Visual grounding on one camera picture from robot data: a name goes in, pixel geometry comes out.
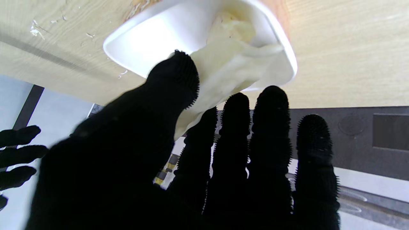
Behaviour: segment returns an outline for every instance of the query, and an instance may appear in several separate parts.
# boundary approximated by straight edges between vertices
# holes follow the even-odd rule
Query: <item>white bowl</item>
[[[253,24],[256,36],[251,45],[278,43],[284,49],[265,76],[246,90],[291,81],[297,73],[294,51],[278,20],[258,0],[164,0],[125,22],[107,37],[103,48],[113,61],[146,78],[175,50],[191,54],[203,48],[216,14],[224,10],[238,12]]]

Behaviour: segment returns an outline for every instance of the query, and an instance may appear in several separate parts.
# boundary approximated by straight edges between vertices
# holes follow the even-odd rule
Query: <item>gray wall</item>
[[[0,75],[0,130],[13,128],[33,84]]]
[[[30,92],[32,84],[0,77],[0,129],[11,129]],[[92,103],[45,89],[28,125],[37,125],[41,133],[30,144],[51,147],[67,137],[83,121]],[[29,165],[38,169],[40,160]],[[23,186],[4,191],[9,198],[0,212],[0,230],[21,230],[29,215],[29,207],[37,183],[38,173]]]

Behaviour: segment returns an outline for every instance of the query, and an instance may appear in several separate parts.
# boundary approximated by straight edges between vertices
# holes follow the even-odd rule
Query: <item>black gloved hand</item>
[[[150,228],[168,204],[179,205],[153,179],[198,89],[194,62],[176,51],[143,85],[78,125],[43,158],[26,229]],[[179,210],[184,225],[200,226],[194,213]]]
[[[0,132],[0,148],[29,144],[41,132],[37,126],[29,126],[20,130],[3,130]],[[17,164],[28,164],[37,158],[42,158],[48,149],[42,145],[29,145],[19,149],[6,148],[0,151],[0,169]],[[36,173],[29,166],[17,167],[11,171],[0,172],[0,191],[17,188],[28,181]],[[0,210],[7,204],[7,198],[0,195]]]
[[[292,152],[287,95],[275,86],[260,94],[250,143],[248,98],[239,93],[226,102],[221,137],[213,154],[213,177],[208,181],[216,122],[216,111],[212,109],[188,131],[168,192],[181,197],[197,212],[206,203],[203,215],[225,228],[339,229],[338,184],[324,119],[309,115],[300,122],[294,206],[286,178]]]

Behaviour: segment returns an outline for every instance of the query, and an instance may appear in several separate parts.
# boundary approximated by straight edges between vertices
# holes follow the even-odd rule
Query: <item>wooden table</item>
[[[102,43],[156,1],[6,0],[0,74],[104,105],[144,79],[121,74]],[[284,86],[292,108],[409,105],[408,1],[287,0],[287,8],[299,64]],[[247,94],[253,107],[259,92]]]

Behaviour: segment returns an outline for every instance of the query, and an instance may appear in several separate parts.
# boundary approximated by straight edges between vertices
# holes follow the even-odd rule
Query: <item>glove fingertip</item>
[[[0,195],[0,211],[3,210],[3,208],[7,205],[8,201],[9,200],[6,197]]]

